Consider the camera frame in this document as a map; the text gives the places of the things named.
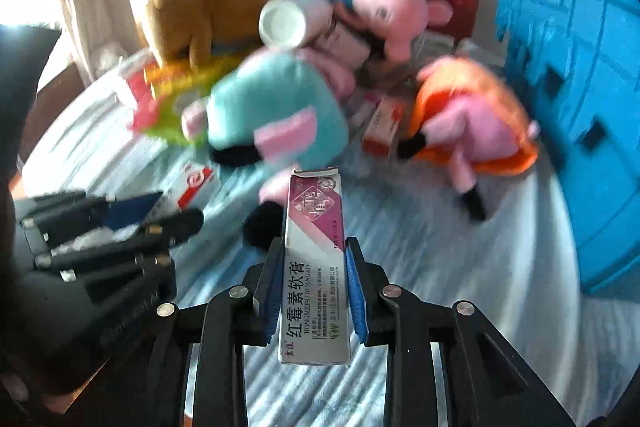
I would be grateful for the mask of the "pink ointment box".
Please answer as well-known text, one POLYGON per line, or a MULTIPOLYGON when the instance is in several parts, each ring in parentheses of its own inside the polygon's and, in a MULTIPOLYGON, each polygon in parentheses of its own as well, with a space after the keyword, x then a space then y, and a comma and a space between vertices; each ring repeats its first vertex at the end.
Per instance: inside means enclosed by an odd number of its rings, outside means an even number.
POLYGON ((350 361, 342 181, 336 168, 295 171, 284 229, 279 360, 350 361))

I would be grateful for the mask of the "striped white tablecloth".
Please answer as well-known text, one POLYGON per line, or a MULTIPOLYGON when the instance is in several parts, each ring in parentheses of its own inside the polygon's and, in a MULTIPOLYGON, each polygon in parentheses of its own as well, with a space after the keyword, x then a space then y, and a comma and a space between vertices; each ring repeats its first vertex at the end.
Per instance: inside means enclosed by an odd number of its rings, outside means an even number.
MULTIPOLYGON (((51 124, 22 170, 28 196, 166 190, 187 162, 204 164, 206 150, 128 130, 130 112, 115 95, 120 70, 51 124)), ((484 180, 492 217, 479 225, 452 202, 438 168, 363 154, 359 136, 337 164, 346 235, 393 284, 428 303, 475 303, 578 426, 614 407, 639 365, 639 305, 580 292, 570 219, 544 153, 525 176, 484 180)), ((208 303, 259 262, 241 225, 271 170, 218 170, 201 232, 172 253, 180 308, 208 303)), ((245 349, 248 425, 383 425, 384 348, 363 348, 352 335, 349 366, 296 366, 279 363, 275 340, 245 349)))

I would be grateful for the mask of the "teal dress pig plush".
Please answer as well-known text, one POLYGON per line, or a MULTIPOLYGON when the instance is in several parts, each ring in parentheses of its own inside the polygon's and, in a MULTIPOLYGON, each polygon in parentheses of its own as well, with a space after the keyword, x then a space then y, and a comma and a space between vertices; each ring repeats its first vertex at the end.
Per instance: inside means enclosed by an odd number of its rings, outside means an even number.
POLYGON ((268 251, 282 233, 293 170, 328 167, 343 153, 349 142, 343 103, 355 88, 354 73, 329 55, 262 48, 183 109, 184 137, 204 139, 214 164, 277 169, 244 222, 247 245, 268 251))

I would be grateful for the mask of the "brown teddy bear plush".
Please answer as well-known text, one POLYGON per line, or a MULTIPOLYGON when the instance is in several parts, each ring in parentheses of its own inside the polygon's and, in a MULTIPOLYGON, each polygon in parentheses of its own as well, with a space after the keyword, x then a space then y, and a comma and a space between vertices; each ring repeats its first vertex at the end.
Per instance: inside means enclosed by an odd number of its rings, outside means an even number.
POLYGON ((141 26, 158 65, 186 57, 193 69, 210 62, 216 46, 259 40, 260 12, 270 0, 148 0, 141 26))

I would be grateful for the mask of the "red white medicine box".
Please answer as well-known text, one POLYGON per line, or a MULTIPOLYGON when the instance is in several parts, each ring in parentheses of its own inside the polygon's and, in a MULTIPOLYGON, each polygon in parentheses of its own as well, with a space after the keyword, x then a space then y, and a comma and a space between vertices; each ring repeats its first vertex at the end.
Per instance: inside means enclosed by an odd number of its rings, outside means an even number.
POLYGON ((382 98, 363 132, 361 148, 364 153, 388 157, 404 119, 406 104, 399 98, 382 98))

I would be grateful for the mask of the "white cup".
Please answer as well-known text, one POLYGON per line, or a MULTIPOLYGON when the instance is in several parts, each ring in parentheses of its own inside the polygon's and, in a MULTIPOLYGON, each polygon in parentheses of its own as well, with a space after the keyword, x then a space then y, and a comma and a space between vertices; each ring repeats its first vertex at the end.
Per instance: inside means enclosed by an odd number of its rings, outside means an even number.
POLYGON ((295 49, 316 40, 332 18, 330 0, 270 0, 260 12, 258 32, 270 48, 295 49))

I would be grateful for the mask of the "orange dress pig plush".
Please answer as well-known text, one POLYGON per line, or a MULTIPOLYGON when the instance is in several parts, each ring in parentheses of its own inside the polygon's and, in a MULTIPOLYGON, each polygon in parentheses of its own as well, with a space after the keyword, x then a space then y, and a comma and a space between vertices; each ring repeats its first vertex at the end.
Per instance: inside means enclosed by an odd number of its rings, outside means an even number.
POLYGON ((484 221, 477 177, 518 176, 532 167, 539 124, 501 78, 472 58, 439 57, 416 81, 408 135, 397 142, 396 156, 446 167, 469 217, 484 221))

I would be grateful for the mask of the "blue plastic storage bin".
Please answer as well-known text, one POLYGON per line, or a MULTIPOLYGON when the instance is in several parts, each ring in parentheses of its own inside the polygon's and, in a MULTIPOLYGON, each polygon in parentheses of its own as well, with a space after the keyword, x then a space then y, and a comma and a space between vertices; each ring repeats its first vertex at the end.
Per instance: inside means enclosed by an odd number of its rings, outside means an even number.
POLYGON ((639 1, 498 0, 506 80, 562 186, 582 290, 639 298, 639 1))

